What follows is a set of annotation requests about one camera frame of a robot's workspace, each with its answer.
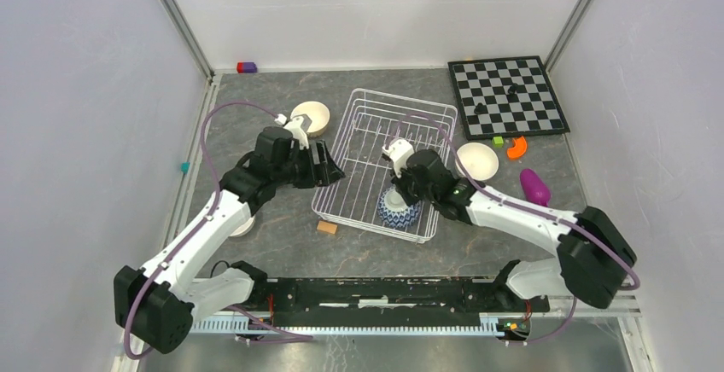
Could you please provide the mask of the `blue patterned bowl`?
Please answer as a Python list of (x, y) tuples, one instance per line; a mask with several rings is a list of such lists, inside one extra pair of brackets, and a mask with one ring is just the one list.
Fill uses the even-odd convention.
[(377, 214), (390, 228), (403, 230), (415, 224), (422, 212), (422, 203), (407, 205), (394, 187), (384, 190), (377, 202)]

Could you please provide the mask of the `beige bowl with leaf motif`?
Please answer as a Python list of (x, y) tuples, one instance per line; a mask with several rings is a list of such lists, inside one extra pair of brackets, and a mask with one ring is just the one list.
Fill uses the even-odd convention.
[(301, 116), (304, 119), (302, 127), (311, 137), (320, 137), (329, 126), (330, 110), (322, 102), (307, 101), (298, 104), (291, 112), (290, 117)]

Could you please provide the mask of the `white bowl outside rack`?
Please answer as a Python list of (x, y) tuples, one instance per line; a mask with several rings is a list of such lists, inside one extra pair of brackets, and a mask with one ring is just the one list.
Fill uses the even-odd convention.
[(468, 142), (456, 151), (456, 155), (458, 156), (456, 171), (460, 177), (464, 177), (461, 166), (476, 181), (487, 181), (498, 172), (499, 158), (486, 144)]

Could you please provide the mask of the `plain white bowl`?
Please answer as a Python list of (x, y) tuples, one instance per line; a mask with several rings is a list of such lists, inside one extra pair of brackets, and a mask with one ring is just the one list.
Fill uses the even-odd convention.
[(230, 237), (239, 237), (246, 235), (255, 224), (255, 217), (251, 217), (247, 222), (240, 225), (238, 228), (236, 228), (231, 234)]

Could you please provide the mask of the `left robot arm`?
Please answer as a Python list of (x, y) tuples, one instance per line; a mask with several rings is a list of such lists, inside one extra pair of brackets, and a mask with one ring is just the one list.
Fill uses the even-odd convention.
[(191, 327), (234, 304), (258, 310), (268, 287), (238, 267), (196, 282), (196, 275), (231, 233), (247, 223), (283, 186), (314, 189), (345, 177), (323, 140), (266, 127), (254, 149), (219, 178), (207, 204), (166, 247), (140, 268), (114, 277), (114, 320), (125, 338), (174, 351)]

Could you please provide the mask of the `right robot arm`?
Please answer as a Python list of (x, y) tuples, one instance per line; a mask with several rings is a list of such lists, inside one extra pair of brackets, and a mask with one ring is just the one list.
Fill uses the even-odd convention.
[(391, 182), (407, 205), (425, 201), (451, 221), (499, 230), (551, 254), (535, 262), (513, 260), (500, 271), (493, 287), (499, 308), (514, 311), (527, 299), (568, 292), (606, 309), (618, 292), (639, 286), (634, 250), (597, 207), (572, 212), (510, 197), (455, 175), (435, 150), (414, 150), (404, 140), (383, 148), (382, 156), (391, 162)]

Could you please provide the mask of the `small wooden block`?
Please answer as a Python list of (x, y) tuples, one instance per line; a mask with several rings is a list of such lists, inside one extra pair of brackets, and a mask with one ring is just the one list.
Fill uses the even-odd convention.
[(317, 231), (328, 234), (328, 235), (335, 235), (338, 230), (338, 226), (336, 224), (326, 222), (324, 220), (320, 220), (317, 225)]

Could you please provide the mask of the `black chess piece lower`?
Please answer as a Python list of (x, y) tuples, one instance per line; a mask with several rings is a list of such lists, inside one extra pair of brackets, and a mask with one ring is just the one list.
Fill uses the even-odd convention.
[(486, 114), (487, 113), (487, 107), (484, 103), (477, 103), (473, 109), (474, 114), (480, 115), (480, 114)]

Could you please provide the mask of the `orange curved toy piece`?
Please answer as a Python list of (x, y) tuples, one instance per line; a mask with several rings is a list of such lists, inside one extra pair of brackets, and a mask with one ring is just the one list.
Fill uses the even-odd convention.
[(525, 137), (515, 137), (512, 139), (511, 146), (506, 150), (509, 160), (519, 160), (528, 151), (528, 142)]

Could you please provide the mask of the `purple plastic scoop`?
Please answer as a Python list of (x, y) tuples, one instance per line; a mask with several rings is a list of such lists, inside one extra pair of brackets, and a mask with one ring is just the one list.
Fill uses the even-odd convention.
[(552, 193), (535, 171), (523, 169), (519, 179), (527, 201), (539, 206), (549, 205)]

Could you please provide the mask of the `black and white chessboard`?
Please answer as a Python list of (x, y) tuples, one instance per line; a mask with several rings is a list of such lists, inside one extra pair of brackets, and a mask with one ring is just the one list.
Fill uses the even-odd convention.
[[(570, 132), (543, 61), (537, 55), (449, 61), (448, 72), (465, 137), (532, 137)], [(516, 95), (506, 91), (519, 84)], [(474, 114), (484, 103), (486, 114)]]

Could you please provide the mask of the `red and purple block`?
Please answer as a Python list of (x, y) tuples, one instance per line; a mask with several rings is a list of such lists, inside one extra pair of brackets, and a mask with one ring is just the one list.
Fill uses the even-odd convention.
[(236, 64), (236, 72), (240, 74), (257, 73), (258, 71), (256, 63), (252, 61), (240, 61)]

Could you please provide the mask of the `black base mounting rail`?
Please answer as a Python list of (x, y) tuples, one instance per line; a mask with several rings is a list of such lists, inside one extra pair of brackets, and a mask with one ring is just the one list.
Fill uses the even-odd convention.
[(546, 313), (547, 299), (521, 299), (501, 282), (458, 277), (267, 279), (242, 303), (278, 327), (472, 327), (482, 313)]

